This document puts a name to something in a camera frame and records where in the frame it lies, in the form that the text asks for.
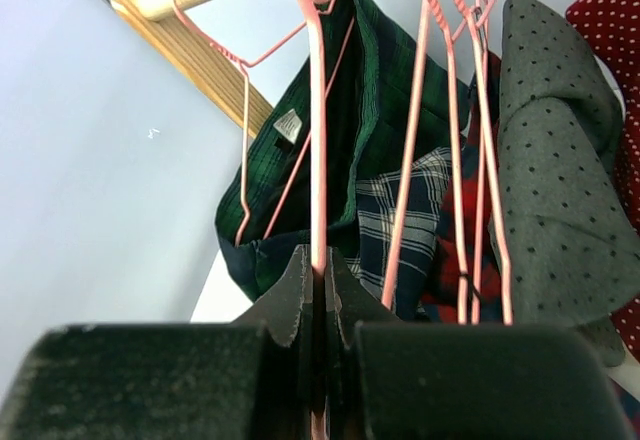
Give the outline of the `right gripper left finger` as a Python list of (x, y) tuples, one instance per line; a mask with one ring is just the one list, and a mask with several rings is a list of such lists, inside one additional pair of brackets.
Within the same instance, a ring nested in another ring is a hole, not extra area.
[(313, 306), (310, 247), (298, 245), (276, 283), (233, 326), (260, 325), (279, 346), (291, 347), (298, 336), (305, 306)]

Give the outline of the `pink wire hanger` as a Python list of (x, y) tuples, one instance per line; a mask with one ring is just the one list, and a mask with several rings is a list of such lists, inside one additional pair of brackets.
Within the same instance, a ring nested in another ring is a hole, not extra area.
[(326, 268), (326, 75), (325, 52), (317, 6), (331, 0), (297, 0), (308, 31), (310, 54), (310, 249), (313, 272), (322, 277)]

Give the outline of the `navy white plaid skirt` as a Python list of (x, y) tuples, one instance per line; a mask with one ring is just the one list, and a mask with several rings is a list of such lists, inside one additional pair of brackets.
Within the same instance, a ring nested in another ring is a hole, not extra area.
[[(392, 310), (411, 321), (436, 249), (440, 206), (451, 174), (451, 151), (438, 147), (411, 165), (409, 197), (402, 234)], [(356, 182), (359, 254), (346, 261), (354, 277), (372, 296), (382, 295), (392, 241), (401, 172), (388, 172)]]

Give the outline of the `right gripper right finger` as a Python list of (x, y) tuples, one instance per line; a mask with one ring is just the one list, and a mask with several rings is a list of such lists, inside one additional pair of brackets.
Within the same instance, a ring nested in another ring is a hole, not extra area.
[(360, 285), (335, 247), (327, 250), (325, 303), (327, 342), (331, 350), (350, 347), (359, 322), (401, 322)]

